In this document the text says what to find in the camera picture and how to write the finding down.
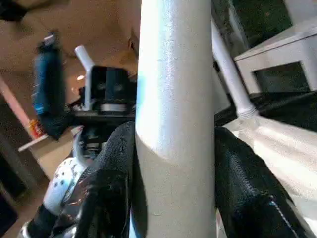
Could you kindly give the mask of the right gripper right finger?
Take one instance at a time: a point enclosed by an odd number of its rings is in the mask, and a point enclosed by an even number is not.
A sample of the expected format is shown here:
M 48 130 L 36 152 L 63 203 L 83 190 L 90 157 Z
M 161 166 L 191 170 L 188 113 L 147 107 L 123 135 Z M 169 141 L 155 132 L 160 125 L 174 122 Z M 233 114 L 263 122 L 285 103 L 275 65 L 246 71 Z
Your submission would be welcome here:
M 310 227 L 264 160 L 216 127 L 215 203 L 229 238 L 308 238 Z

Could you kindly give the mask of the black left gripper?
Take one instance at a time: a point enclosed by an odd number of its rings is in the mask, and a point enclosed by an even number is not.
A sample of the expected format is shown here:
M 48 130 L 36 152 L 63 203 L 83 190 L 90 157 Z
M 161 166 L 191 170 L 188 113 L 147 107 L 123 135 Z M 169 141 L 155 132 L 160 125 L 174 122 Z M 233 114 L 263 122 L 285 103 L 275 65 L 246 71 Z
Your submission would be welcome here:
M 43 131 L 59 140 L 65 131 L 65 81 L 59 35 L 49 32 L 38 44 L 34 59 L 33 108 Z M 82 127 L 74 133 L 70 157 L 93 159 L 121 124 L 134 121 L 136 99 L 95 100 L 85 111 L 78 101 L 67 105 L 68 126 Z

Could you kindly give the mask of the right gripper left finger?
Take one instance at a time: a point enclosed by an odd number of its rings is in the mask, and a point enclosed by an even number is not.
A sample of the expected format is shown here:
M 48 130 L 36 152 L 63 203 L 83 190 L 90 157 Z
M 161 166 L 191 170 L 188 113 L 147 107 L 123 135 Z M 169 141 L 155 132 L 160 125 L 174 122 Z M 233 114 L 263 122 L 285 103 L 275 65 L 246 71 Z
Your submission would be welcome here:
M 74 237 L 129 237 L 135 161 L 135 123 L 129 121 L 113 131 L 77 183 L 82 198 Z

